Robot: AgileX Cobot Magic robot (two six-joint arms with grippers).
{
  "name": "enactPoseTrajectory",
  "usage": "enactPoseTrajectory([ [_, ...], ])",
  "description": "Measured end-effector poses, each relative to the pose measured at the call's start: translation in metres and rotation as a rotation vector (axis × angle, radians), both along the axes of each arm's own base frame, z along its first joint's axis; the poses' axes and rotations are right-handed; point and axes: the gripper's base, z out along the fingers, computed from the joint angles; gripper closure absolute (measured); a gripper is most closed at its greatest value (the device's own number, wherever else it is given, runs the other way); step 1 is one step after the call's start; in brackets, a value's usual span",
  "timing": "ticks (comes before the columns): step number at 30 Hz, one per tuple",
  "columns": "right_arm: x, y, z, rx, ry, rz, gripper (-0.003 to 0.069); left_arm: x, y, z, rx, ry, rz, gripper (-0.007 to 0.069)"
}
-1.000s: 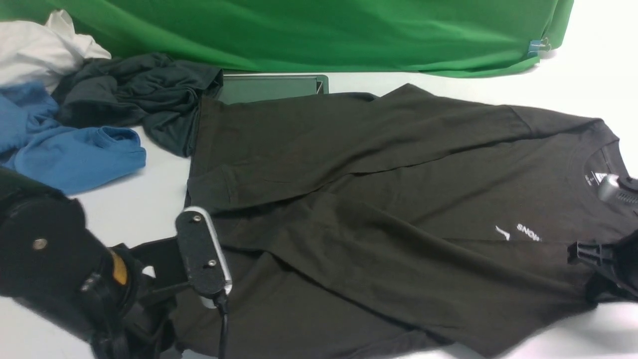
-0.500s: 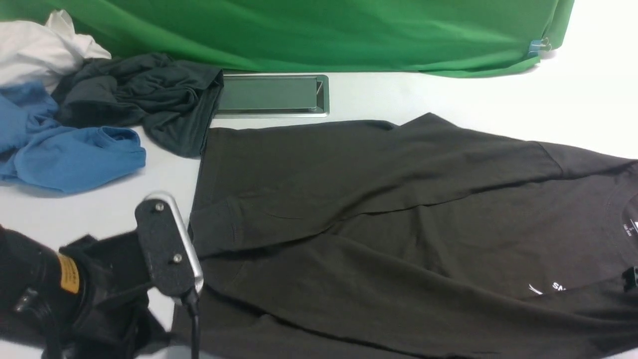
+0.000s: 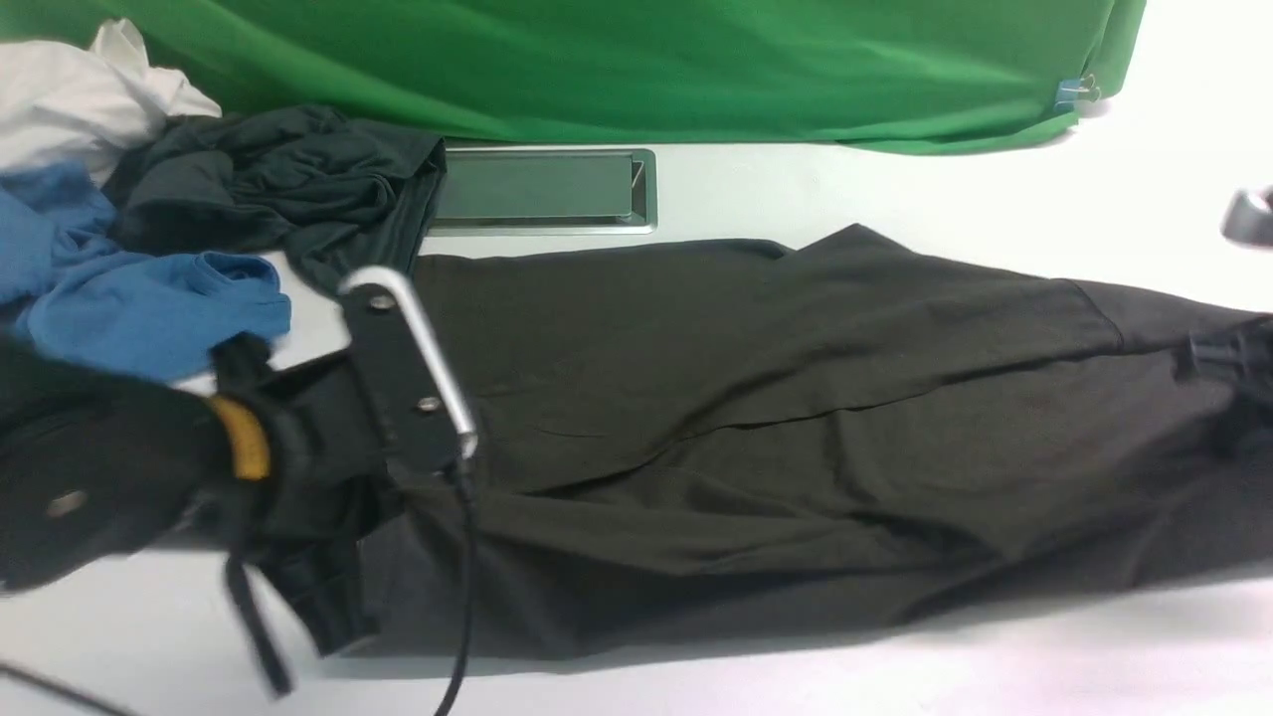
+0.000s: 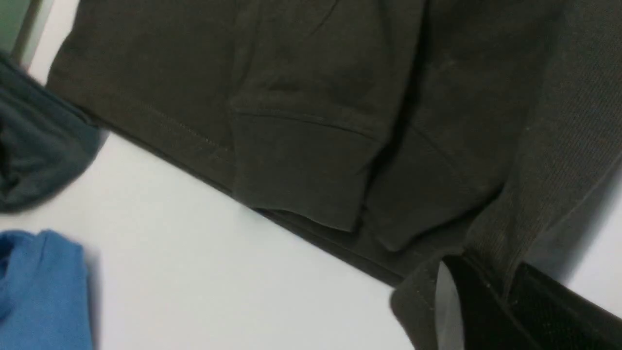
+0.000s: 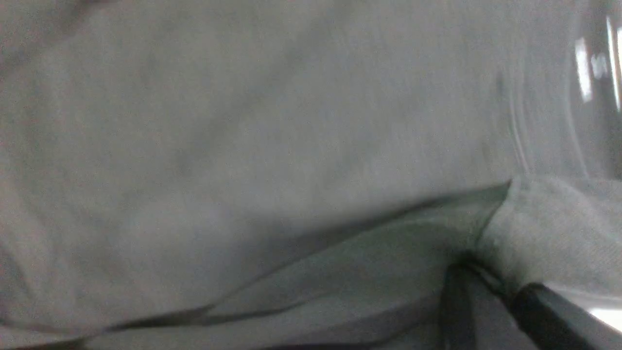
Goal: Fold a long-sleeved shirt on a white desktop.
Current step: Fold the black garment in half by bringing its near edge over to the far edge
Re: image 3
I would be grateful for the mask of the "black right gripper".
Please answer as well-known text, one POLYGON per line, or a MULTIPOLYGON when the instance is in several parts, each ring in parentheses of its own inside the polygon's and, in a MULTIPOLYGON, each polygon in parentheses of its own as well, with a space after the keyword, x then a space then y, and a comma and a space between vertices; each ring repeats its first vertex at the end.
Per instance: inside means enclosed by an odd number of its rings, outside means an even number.
MULTIPOLYGON (((1221 224, 1240 248, 1272 246, 1270 186, 1239 190, 1221 224)), ((1179 383, 1222 383, 1232 391, 1217 443, 1222 448, 1267 448, 1272 437, 1272 319, 1269 313, 1223 333, 1189 338, 1178 352, 1179 383)))

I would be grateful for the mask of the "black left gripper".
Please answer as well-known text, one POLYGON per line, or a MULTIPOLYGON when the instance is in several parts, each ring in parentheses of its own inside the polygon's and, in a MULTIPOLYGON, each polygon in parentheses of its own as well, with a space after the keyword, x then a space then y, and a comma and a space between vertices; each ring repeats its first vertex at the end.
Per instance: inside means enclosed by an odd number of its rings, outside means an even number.
POLYGON ((345 349, 272 369, 262 339, 214 348, 220 392, 258 412, 270 471, 242 561, 292 608, 320 655, 377 633, 363 589, 360 544, 397 517, 410 485, 467 461, 468 438, 439 403, 420 412, 370 387, 345 349))

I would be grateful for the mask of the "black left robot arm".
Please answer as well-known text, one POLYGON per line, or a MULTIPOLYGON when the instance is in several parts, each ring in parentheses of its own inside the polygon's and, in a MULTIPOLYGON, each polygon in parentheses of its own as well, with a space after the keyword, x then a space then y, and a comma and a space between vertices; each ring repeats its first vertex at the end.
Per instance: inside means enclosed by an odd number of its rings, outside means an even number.
POLYGON ((471 422, 410 338, 272 369, 264 341, 238 335, 213 364, 216 391, 200 396, 3 341, 3 590, 149 548, 214 550, 264 661, 250 569, 320 655, 370 640, 364 543, 415 479, 454 482, 471 422))

